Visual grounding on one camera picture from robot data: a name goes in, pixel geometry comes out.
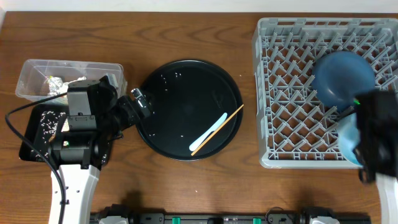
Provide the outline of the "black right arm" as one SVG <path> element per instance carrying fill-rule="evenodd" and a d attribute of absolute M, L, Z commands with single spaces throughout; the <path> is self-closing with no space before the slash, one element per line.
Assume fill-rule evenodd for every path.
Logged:
<path fill-rule="evenodd" d="M 397 224 L 397 95 L 373 90 L 355 100 L 359 144 L 354 154 L 363 166 L 359 179 L 377 185 L 381 222 Z"/>

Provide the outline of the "light blue cup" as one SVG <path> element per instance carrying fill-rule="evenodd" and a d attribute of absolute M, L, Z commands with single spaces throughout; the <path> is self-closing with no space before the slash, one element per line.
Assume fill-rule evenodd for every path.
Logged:
<path fill-rule="evenodd" d="M 348 140 L 359 140 L 359 131 L 357 129 L 357 116 L 356 113 L 352 113 L 344 118 L 340 119 L 336 129 L 338 133 L 338 139 Z"/>

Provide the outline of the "wooden chopstick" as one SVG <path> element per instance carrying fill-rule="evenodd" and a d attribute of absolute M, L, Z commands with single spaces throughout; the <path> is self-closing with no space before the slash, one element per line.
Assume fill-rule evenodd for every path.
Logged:
<path fill-rule="evenodd" d="M 234 113 L 232 113 L 229 117 L 226 118 L 224 123 L 214 132 L 212 132 L 202 143 L 201 145 L 193 151 L 190 155 L 194 156 L 215 134 L 217 134 L 237 113 L 243 108 L 244 105 L 241 105 Z"/>

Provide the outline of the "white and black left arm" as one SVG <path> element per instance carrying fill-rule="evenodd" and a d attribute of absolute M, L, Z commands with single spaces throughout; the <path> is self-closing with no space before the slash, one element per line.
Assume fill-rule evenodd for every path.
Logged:
<path fill-rule="evenodd" d="M 69 129 L 55 134 L 48 146 L 55 165 L 50 223 L 89 223 L 95 188 L 113 141 L 153 113 L 139 89 L 132 94 L 118 96 L 107 76 L 69 84 Z"/>

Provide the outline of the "foil snack wrapper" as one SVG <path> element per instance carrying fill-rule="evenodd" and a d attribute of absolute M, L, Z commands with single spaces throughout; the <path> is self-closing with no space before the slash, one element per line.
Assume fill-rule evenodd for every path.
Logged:
<path fill-rule="evenodd" d="M 47 80 L 47 83 L 49 84 L 48 96 L 60 95 L 62 93 L 66 93 L 68 90 L 69 83 L 63 82 L 60 77 L 50 76 L 50 78 Z"/>

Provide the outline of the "dark blue plate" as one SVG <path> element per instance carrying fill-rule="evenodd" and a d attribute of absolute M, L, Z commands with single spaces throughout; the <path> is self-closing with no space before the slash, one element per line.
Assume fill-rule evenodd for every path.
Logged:
<path fill-rule="evenodd" d="M 339 51 L 316 61 L 312 69 L 312 87 L 326 107 L 339 112 L 354 105 L 354 98 L 375 89 L 371 65 L 358 54 Z"/>

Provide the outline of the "light blue bowl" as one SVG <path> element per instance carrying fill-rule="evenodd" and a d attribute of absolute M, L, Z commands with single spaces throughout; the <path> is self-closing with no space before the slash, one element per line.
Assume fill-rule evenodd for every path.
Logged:
<path fill-rule="evenodd" d="M 356 149 L 356 146 L 360 142 L 360 135 L 359 135 L 359 140 L 353 141 L 353 140 L 348 140 L 348 139 L 338 139 L 338 149 L 342 153 L 343 157 L 347 160 L 350 161 L 352 164 L 355 164 L 357 166 L 362 166 L 359 161 L 356 158 L 356 155 L 354 153 L 354 150 Z"/>

